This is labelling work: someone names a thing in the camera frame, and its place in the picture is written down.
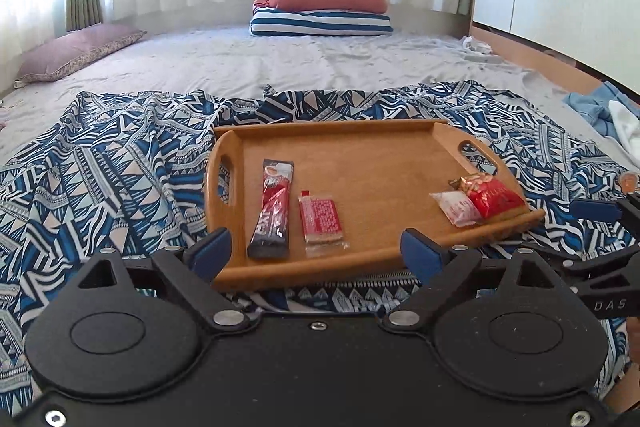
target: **metal screw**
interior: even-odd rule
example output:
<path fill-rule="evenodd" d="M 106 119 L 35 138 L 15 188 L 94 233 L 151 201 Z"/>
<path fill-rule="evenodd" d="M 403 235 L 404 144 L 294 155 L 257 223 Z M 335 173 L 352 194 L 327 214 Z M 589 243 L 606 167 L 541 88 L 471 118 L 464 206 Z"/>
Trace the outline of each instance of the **metal screw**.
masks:
<path fill-rule="evenodd" d="M 237 326 L 244 321 L 244 314 L 236 310 L 222 310 L 213 315 L 213 321 L 219 326 Z"/>
<path fill-rule="evenodd" d="M 389 314 L 389 322 L 395 326 L 413 326 L 420 321 L 420 315 L 409 310 L 398 310 Z"/>
<path fill-rule="evenodd" d="M 326 331 L 329 327 L 326 322 L 312 322 L 309 327 L 314 331 Z"/>
<path fill-rule="evenodd" d="M 63 427 L 66 425 L 66 416 L 60 411 L 51 410 L 44 415 L 44 419 L 51 427 Z"/>
<path fill-rule="evenodd" d="M 578 411 L 571 416 L 571 427 L 586 427 L 591 421 L 591 415 L 588 411 Z"/>

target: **wooden bed frame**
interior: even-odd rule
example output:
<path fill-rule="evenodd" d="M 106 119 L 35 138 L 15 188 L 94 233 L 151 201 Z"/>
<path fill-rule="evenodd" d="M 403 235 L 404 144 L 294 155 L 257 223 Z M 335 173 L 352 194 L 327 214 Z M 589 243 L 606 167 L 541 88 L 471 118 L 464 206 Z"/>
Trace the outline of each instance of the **wooden bed frame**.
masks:
<path fill-rule="evenodd" d="M 471 23 L 470 35 L 491 46 L 496 55 L 523 68 L 542 73 L 549 81 L 567 91 L 589 94 L 600 84 L 597 78 L 551 55 L 546 55 L 526 44 L 483 30 Z"/>

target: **red candy bag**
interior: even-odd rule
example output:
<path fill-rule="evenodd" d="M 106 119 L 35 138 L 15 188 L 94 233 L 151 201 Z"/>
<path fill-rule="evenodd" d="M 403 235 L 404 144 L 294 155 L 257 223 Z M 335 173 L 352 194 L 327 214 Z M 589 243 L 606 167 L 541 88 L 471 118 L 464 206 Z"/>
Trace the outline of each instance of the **red candy bag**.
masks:
<path fill-rule="evenodd" d="M 513 190 L 486 172 L 470 174 L 449 182 L 449 185 L 464 192 L 484 219 L 525 204 Z"/>

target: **blue patterned blanket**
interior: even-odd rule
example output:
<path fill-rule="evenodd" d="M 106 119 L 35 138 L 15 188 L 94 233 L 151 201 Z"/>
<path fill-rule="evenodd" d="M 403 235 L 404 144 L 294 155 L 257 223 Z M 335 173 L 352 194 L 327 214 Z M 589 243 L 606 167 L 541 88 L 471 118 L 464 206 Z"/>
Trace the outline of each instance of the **blue patterned blanket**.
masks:
<path fill-rule="evenodd" d="M 619 225 L 568 213 L 573 198 L 620 196 L 616 176 L 624 169 L 513 93 L 473 81 L 378 92 L 267 89 L 263 100 L 225 100 L 203 91 L 82 92 L 55 126 L 0 168 L 0 407 L 15 414 L 38 392 L 23 338 L 83 257 L 104 247 L 148 255 L 204 236 L 202 184 L 213 127 L 393 118 L 444 118 L 489 144 L 530 206 L 546 211 L 526 239 L 583 257 L 632 243 Z M 224 193 L 224 172 L 220 187 Z M 485 252 L 508 256 L 519 239 Z M 396 273 L 230 297 L 252 309 L 348 312 L 391 309 L 416 288 L 410 273 Z M 626 360 L 623 321 L 603 321 L 603 327 L 610 350 L 600 391 Z"/>

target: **coffee stick packet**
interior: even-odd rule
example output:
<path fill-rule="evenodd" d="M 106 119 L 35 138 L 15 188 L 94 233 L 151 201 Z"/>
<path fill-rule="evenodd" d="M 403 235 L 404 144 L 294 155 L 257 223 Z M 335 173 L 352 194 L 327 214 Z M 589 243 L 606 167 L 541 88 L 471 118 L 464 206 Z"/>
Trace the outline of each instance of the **coffee stick packet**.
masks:
<path fill-rule="evenodd" d="M 252 259 L 281 259 L 289 254 L 289 190 L 293 163 L 264 160 L 262 209 L 246 249 Z"/>

